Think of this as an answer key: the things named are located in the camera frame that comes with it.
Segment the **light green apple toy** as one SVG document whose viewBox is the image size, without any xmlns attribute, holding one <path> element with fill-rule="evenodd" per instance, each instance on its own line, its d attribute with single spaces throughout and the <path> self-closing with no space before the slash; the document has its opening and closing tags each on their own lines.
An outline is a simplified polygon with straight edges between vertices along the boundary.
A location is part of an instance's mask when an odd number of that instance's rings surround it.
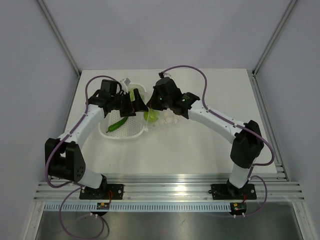
<svg viewBox="0 0 320 240">
<path fill-rule="evenodd" d="M 160 116 L 158 110 L 150 109 L 148 112 L 143 113 L 143 118 L 147 123 L 155 123 Z"/>
</svg>

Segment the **clear dotted zip bag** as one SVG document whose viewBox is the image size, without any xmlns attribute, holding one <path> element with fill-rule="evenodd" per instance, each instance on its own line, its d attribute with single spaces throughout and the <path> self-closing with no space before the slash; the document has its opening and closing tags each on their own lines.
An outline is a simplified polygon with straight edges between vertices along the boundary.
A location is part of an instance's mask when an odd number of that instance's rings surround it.
<svg viewBox="0 0 320 240">
<path fill-rule="evenodd" d="M 127 86 L 127 89 L 132 101 L 135 100 L 134 89 L 138 89 L 141 99 L 145 104 L 151 99 L 152 94 L 149 93 L 141 84 L 130 83 Z M 177 124 L 181 121 L 181 117 L 174 114 L 173 111 L 169 109 L 160 111 L 149 108 L 148 112 L 137 112 L 136 116 L 132 116 L 130 118 L 141 124 L 146 132 L 148 130 L 155 130 L 156 128 L 163 128 L 164 126 Z"/>
</svg>

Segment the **green chili pepper toy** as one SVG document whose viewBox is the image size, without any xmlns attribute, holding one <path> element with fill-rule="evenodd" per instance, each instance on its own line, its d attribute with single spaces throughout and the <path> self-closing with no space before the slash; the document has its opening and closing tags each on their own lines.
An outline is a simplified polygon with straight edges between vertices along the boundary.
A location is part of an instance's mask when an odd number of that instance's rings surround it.
<svg viewBox="0 0 320 240">
<path fill-rule="evenodd" d="M 114 132 L 116 131 L 117 129 L 119 129 L 120 127 L 122 127 L 128 120 L 128 117 L 123 117 L 121 120 L 119 120 L 118 122 L 110 125 L 108 128 L 107 128 L 107 131 L 106 133 L 109 133 L 109 132 Z"/>
</svg>

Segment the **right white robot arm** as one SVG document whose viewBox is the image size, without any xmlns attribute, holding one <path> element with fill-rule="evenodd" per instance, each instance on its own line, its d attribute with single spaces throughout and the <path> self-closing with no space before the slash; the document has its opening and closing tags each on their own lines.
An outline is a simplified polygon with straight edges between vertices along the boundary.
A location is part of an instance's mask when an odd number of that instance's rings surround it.
<svg viewBox="0 0 320 240">
<path fill-rule="evenodd" d="M 225 115 L 218 117 L 203 105 L 199 96 L 181 92 L 170 77 L 156 82 L 147 106 L 157 111 L 171 110 L 175 115 L 203 124 L 224 137 L 231 144 L 230 159 L 233 162 L 225 191 L 232 199 L 241 198 L 248 183 L 250 169 L 264 148 L 257 122 L 250 120 L 237 126 Z"/>
</svg>

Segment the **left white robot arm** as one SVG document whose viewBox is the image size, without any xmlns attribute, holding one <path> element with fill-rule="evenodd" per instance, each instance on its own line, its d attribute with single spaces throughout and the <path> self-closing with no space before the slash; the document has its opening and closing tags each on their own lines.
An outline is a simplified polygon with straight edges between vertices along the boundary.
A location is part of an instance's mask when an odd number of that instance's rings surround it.
<svg viewBox="0 0 320 240">
<path fill-rule="evenodd" d="M 134 117 L 137 113 L 147 112 L 145 98 L 137 87 L 129 89 L 125 83 L 103 75 L 100 88 L 92 96 L 85 95 L 85 109 L 72 127 L 58 138 L 49 138 L 44 145 L 45 180 L 52 188 L 49 177 L 64 179 L 65 184 L 74 183 L 90 188 L 97 199 L 108 194 L 108 186 L 103 175 L 86 167 L 82 147 L 96 126 L 113 111 L 123 118 Z"/>
</svg>

